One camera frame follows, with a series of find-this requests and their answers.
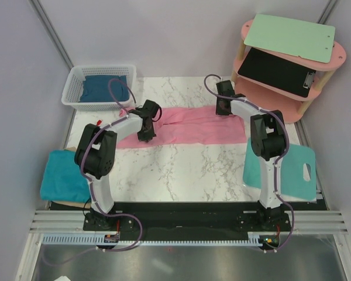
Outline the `pink t-shirt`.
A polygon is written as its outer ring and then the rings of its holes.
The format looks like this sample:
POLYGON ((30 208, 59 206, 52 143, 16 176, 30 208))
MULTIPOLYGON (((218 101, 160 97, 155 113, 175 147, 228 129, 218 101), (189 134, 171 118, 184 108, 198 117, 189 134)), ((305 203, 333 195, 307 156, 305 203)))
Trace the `pink t-shirt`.
POLYGON ((246 143, 245 123, 235 115, 219 116, 215 107, 164 108, 154 123, 154 137, 141 142, 133 134, 117 144, 118 149, 149 148, 175 144, 228 145, 246 143))

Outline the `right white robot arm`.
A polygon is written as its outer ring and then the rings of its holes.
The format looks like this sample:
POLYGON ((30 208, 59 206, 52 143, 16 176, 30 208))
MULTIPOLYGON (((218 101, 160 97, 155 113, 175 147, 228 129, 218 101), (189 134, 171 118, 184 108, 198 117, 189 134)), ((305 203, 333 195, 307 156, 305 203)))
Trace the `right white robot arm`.
POLYGON ((216 84, 218 115, 236 115, 250 123, 250 146, 259 160, 261 192, 257 226, 270 230, 288 219, 281 199, 281 164, 290 144, 280 111, 260 108, 242 94, 235 94, 229 80, 216 84))

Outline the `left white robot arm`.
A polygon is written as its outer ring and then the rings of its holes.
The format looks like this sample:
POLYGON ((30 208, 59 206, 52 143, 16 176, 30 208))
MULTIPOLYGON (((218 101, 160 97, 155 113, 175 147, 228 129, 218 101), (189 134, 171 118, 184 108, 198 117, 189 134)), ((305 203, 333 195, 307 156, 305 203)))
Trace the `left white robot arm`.
POLYGON ((85 126, 74 161, 87 180, 91 198, 88 221, 96 222, 102 229, 110 230, 116 225, 116 215, 111 211, 114 200, 109 177, 115 161, 117 144, 131 135, 140 142, 156 137, 154 123, 162 116, 159 104, 146 100, 142 107, 130 109, 126 115, 104 126, 85 126))

